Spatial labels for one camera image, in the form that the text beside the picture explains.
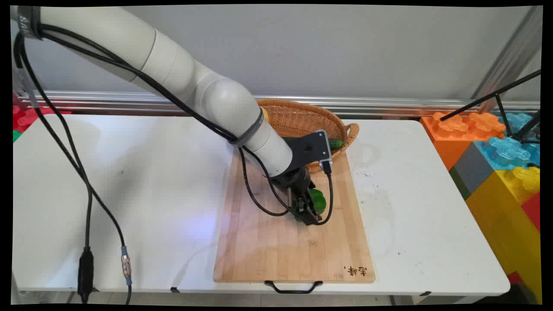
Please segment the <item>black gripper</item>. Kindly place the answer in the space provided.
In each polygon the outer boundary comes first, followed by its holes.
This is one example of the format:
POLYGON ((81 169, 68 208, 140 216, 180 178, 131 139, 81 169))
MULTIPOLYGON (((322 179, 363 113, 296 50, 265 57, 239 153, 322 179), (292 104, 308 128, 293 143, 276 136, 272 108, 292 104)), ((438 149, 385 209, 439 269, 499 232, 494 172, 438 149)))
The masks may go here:
POLYGON ((295 203, 296 221, 306 225, 322 221, 321 191, 311 189, 311 176, 305 166, 271 177, 270 181, 286 190, 289 201, 295 203))

